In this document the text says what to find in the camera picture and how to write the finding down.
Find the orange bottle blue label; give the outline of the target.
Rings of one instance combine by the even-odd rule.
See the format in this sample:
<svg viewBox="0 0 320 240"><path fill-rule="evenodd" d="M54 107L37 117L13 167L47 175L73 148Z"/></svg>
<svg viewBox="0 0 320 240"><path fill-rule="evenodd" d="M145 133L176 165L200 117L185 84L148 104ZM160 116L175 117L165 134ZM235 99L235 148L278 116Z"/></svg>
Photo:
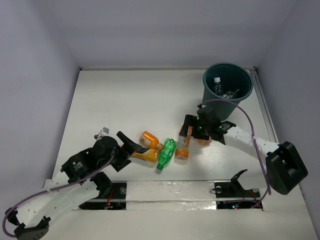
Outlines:
<svg viewBox="0 0 320 240"><path fill-rule="evenodd" d="M139 144L134 144L135 147L138 147L138 150L132 153L129 157L144 160L150 163L156 163L158 159L159 151L153 148L146 148Z"/></svg>

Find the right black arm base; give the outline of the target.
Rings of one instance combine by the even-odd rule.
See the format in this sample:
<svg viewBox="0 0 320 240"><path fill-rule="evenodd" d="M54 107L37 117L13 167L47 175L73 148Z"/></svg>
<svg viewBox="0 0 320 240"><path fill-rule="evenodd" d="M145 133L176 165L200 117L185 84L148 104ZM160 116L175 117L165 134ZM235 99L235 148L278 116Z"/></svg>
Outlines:
<svg viewBox="0 0 320 240"><path fill-rule="evenodd" d="M244 189L239 182L240 176L247 169L236 173L230 180L215 182L210 194L216 197L216 208L218 210L238 210L238 209L263 209L261 203L255 204L261 199L259 189Z"/></svg>

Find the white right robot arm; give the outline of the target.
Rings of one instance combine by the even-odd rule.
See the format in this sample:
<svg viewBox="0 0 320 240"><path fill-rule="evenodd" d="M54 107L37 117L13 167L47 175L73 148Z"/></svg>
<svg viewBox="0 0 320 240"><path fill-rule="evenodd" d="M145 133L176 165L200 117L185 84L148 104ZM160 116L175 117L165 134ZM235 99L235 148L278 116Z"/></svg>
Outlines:
<svg viewBox="0 0 320 240"><path fill-rule="evenodd" d="M308 175L293 143L277 143L258 138L253 129L246 132L235 123L221 121L208 105L198 105L196 115L185 115L179 135L190 135L203 141L213 140L256 158L267 186L281 195L287 195Z"/></svg>

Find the clear Pepsi bottle black cap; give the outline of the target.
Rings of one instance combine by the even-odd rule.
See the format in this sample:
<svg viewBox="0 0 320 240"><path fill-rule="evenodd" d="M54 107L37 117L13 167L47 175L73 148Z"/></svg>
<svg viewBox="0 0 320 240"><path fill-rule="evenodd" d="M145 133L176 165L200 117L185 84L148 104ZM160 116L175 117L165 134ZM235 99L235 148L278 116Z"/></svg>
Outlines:
<svg viewBox="0 0 320 240"><path fill-rule="evenodd" d="M240 94L240 89L237 88L235 90L229 90L225 92L224 94L221 95L222 98L227 99L227 100L232 100L232 99L237 99Z"/></svg>

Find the tall orange bottle white cap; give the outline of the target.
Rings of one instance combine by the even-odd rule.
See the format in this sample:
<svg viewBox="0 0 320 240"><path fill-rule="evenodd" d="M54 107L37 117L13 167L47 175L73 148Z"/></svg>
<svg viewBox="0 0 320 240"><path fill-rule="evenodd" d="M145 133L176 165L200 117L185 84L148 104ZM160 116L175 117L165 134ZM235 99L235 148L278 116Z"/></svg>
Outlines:
<svg viewBox="0 0 320 240"><path fill-rule="evenodd" d="M190 139L193 127L188 126L186 136L179 133L177 147L175 150L175 159L186 161L189 157Z"/></svg>

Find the clear Pocari bottle white cap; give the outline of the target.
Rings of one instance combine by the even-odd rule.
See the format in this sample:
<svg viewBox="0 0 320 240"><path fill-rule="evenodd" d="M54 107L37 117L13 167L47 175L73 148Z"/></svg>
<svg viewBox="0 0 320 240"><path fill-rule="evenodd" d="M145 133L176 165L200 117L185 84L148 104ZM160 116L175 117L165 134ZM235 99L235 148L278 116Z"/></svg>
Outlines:
<svg viewBox="0 0 320 240"><path fill-rule="evenodd" d="M214 77L213 78L213 92L217 96L222 96L223 95L222 85L221 85L221 78L220 77Z"/></svg>

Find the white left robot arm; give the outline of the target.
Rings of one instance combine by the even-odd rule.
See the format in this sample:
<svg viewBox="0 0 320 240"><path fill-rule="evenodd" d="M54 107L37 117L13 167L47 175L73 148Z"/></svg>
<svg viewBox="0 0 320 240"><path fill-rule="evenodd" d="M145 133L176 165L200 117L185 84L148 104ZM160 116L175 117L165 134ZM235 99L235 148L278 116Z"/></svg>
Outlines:
<svg viewBox="0 0 320 240"><path fill-rule="evenodd" d="M103 169L112 166L117 172L131 163L130 157L142 148L121 131L96 138L92 147L71 156L44 188L10 207L2 220L2 231L17 240L39 240L65 212L96 197L106 198L112 181Z"/></svg>

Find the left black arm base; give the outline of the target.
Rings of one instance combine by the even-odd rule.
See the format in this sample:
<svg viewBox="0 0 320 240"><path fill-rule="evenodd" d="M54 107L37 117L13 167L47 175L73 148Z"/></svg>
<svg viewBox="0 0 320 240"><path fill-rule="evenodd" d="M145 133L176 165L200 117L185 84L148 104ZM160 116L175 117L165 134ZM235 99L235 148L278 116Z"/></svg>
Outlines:
<svg viewBox="0 0 320 240"><path fill-rule="evenodd" d="M127 208L127 182L116 181L106 196L90 199L78 207L81 210L126 210Z"/></svg>

